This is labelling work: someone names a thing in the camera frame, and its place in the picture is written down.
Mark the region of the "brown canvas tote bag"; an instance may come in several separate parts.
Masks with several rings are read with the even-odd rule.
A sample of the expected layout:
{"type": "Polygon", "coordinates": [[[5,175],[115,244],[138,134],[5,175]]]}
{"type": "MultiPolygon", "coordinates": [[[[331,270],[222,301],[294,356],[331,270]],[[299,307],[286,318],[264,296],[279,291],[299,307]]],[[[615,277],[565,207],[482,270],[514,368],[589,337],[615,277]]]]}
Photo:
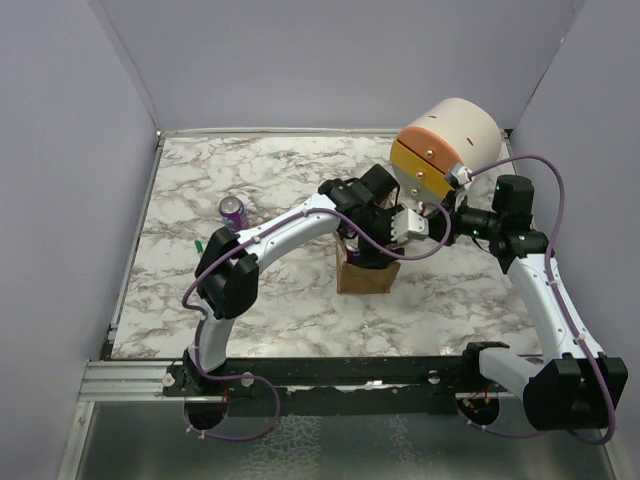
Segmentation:
{"type": "Polygon", "coordinates": [[[373,295],[391,292],[400,263],[391,262],[383,269],[363,268],[346,261],[344,239],[334,234],[336,251],[336,290],[341,295],[373,295]]]}

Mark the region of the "purple Fanta can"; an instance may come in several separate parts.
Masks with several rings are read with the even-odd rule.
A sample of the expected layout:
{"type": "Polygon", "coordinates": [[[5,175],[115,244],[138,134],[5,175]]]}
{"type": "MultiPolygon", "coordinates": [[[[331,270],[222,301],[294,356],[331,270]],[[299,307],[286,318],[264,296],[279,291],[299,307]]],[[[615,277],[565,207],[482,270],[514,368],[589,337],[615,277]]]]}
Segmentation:
{"type": "Polygon", "coordinates": [[[358,239],[345,239],[344,248],[346,252],[346,261],[349,264],[358,265],[361,260],[361,251],[358,245],[358,239]]]}

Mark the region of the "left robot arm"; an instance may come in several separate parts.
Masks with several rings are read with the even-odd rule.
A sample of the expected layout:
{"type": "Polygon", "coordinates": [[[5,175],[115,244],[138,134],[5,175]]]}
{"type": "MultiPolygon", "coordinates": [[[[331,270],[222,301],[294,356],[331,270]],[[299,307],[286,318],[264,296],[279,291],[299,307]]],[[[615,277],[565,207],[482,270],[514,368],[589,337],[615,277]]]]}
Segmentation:
{"type": "Polygon", "coordinates": [[[389,198],[399,183],[382,166],[361,177],[323,182],[299,206],[249,229],[216,230],[200,254],[194,281],[182,297],[187,310],[200,315],[192,343],[183,354],[185,383],[206,395],[238,374],[222,371],[234,321],[258,298],[259,277],[275,261],[306,243],[337,235],[345,259],[338,269],[359,275],[356,293],[386,293],[395,279],[404,250],[392,237],[393,217],[402,210],[389,198]]]}

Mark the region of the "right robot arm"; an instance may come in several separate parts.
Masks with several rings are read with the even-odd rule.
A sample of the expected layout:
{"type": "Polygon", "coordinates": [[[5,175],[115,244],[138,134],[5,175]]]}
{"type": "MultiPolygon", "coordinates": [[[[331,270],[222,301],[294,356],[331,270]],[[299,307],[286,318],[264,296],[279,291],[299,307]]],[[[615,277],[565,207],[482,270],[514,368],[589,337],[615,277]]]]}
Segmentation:
{"type": "Polygon", "coordinates": [[[472,342],[462,354],[461,383],[481,391],[497,383],[523,403],[537,431],[615,430],[615,409],[628,370],[589,335],[563,285],[547,236],[532,226],[534,187],[518,175],[499,176],[490,210],[450,191],[428,214],[429,235],[451,245],[459,236],[489,243],[490,254],[519,291],[542,349],[539,363],[502,342],[472,342]]]}

